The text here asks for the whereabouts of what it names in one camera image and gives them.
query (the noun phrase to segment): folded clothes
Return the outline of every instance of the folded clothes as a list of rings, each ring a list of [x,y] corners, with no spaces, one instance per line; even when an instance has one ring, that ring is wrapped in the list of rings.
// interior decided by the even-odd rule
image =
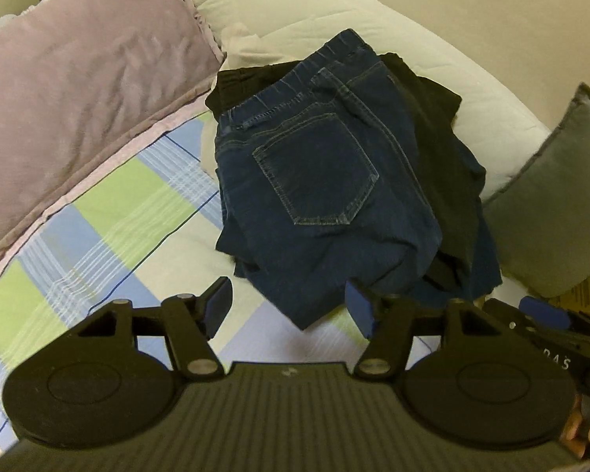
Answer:
[[[472,171],[474,190],[477,194],[481,193],[485,186],[485,169],[461,140],[456,140],[455,145],[464,164]],[[496,244],[483,218],[483,206],[480,200],[476,203],[476,214],[479,219],[479,230],[474,246],[472,270],[469,274],[461,274],[460,285],[454,289],[442,289],[440,286],[433,285],[427,278],[423,278],[405,294],[419,301],[422,306],[439,309],[443,308],[450,298],[472,301],[489,295],[502,283]],[[376,286],[376,289],[385,293],[384,286]]]
[[[345,30],[219,117],[216,248],[300,328],[342,303],[347,278],[393,271],[406,290],[442,242],[419,158],[396,81]]]
[[[418,77],[395,53],[379,58],[414,123],[419,161],[411,164],[442,230],[442,244],[426,277],[439,288],[453,291],[472,268],[479,225],[476,203],[481,192],[476,191],[472,173],[457,152],[457,138],[452,132],[451,122],[461,97],[428,78]],[[298,63],[220,71],[206,105],[219,119],[222,113],[284,78]],[[240,267],[235,273],[242,274]]]

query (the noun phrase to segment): metal screw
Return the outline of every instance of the metal screw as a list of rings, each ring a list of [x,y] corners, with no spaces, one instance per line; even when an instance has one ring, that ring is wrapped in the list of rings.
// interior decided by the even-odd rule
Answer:
[[[379,375],[389,372],[391,366],[383,359],[365,359],[360,362],[359,369],[365,374]]]
[[[218,370],[218,364],[210,359],[197,359],[188,364],[188,371],[192,374],[212,374]]]

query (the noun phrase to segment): bedding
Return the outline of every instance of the bedding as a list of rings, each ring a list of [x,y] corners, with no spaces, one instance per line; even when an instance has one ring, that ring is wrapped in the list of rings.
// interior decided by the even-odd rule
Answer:
[[[49,0],[0,30],[0,258],[102,162],[209,89],[223,57],[196,15],[192,0]]]
[[[28,9],[26,9],[22,14],[28,13],[34,8],[35,6],[31,6]],[[17,16],[14,14],[8,14],[1,17],[0,28],[5,26],[15,17]],[[205,29],[204,33],[209,33],[209,29]],[[182,106],[179,110],[177,110],[170,116],[167,116],[161,121],[157,121],[144,133],[138,135],[136,138],[133,138],[128,144],[123,146],[117,153],[115,153],[102,165],[96,168],[96,170],[93,171],[90,175],[88,175],[83,181],[80,181],[72,190],[70,190],[70,192],[62,196],[48,209],[44,210],[42,215],[17,239],[17,241],[11,247],[9,247],[7,252],[4,253],[4,256],[0,259],[0,275],[7,267],[8,263],[11,261],[17,250],[19,250],[20,247],[22,247],[22,245],[26,243],[26,241],[33,235],[33,233],[35,233],[39,226],[41,226],[50,217],[50,215],[54,214],[59,209],[63,208],[69,202],[72,202],[75,199],[77,199],[79,195],[82,195],[89,188],[96,185],[107,174],[109,174],[115,168],[122,165],[131,157],[135,156],[138,152],[147,147],[149,144],[153,143],[162,134],[177,127],[183,122],[189,121],[193,117],[205,112],[205,110],[205,96],[200,96],[195,101]]]

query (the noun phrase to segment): ribbed black surface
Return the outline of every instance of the ribbed black surface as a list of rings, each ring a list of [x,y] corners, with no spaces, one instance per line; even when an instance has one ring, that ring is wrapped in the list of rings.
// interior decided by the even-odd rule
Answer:
[[[353,380],[342,364],[237,364],[218,383],[189,386],[130,441],[90,451],[21,442],[0,472],[548,472],[570,463],[556,443],[486,452],[443,441],[390,387]]]

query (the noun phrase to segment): bed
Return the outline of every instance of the bed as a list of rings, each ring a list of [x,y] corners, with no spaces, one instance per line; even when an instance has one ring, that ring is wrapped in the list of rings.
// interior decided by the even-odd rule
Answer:
[[[549,135],[475,62],[375,0],[297,0],[302,5],[268,18],[258,6],[271,0],[193,1],[217,42],[228,24],[244,22],[272,50],[303,58],[348,25],[377,51],[400,49],[418,74],[464,97],[455,132],[488,169],[486,197]],[[51,211],[0,272],[0,396],[9,371],[103,304],[128,298],[153,306],[177,293],[198,294],[221,275],[233,280],[234,305],[211,346],[226,367],[245,360],[354,366],[367,341],[345,309],[300,332],[247,281],[234,278],[232,261],[214,250],[223,225],[218,185],[200,165],[201,134],[212,117],[201,98],[193,104],[192,113],[163,119],[139,151]],[[495,294],[517,304],[526,290],[506,280]],[[168,362],[162,339],[143,338],[139,346]],[[416,339],[409,366],[437,346],[437,339]],[[0,400],[0,453],[15,440]]]

